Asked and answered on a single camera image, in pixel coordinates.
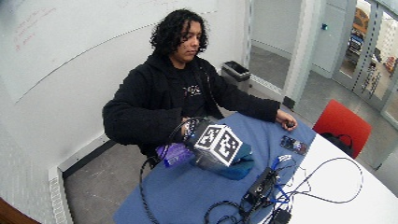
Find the black hoodie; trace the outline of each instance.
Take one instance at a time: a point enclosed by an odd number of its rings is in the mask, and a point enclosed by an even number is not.
[[[205,98],[206,114],[222,119],[218,106],[230,111],[274,122],[280,102],[260,99],[218,75],[208,61],[196,57],[186,64],[197,76]],[[104,132],[122,145],[138,145],[145,155],[169,142],[170,133],[181,123],[184,89],[168,57],[152,54],[145,63],[133,69],[124,79],[114,98],[102,110]],[[180,132],[173,139],[180,141]]]

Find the white table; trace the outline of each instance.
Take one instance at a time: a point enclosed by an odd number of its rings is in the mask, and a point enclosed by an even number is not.
[[[310,152],[299,167],[307,175],[318,165],[331,158],[347,158],[346,154],[319,135],[315,136]],[[349,203],[323,202],[306,195],[296,195],[290,224],[294,223],[398,223],[398,199],[374,175],[358,164],[337,160],[326,163],[310,178],[310,194],[333,201],[349,200],[362,182],[358,196]],[[293,189],[303,180],[305,172],[297,169]],[[299,191],[309,189],[303,184]]]

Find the curly black hair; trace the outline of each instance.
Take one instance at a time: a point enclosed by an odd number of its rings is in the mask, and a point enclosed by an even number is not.
[[[161,20],[154,27],[150,36],[150,45],[154,53],[169,55],[177,50],[181,40],[186,37],[190,29],[190,22],[200,23],[201,35],[198,38],[198,52],[204,52],[208,48],[208,32],[204,18],[188,9],[178,9]],[[186,32],[182,33],[184,24],[186,23]]]

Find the young man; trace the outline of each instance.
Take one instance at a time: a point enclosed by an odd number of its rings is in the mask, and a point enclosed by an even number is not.
[[[154,49],[133,69],[104,106],[104,131],[117,143],[140,146],[148,157],[169,141],[181,142],[185,127],[169,139],[188,118],[222,119],[218,106],[256,119],[280,122],[293,130],[294,117],[280,110],[280,102],[256,98],[225,82],[216,68],[197,55],[208,47],[204,19],[194,12],[173,11],[150,37]]]

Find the red chair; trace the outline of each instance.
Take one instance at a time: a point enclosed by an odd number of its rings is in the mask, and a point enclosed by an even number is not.
[[[326,108],[313,125],[317,133],[347,134],[351,139],[353,158],[355,159],[369,138],[371,126],[363,121],[342,104],[330,100]],[[341,141],[350,144],[349,137],[342,137]]]

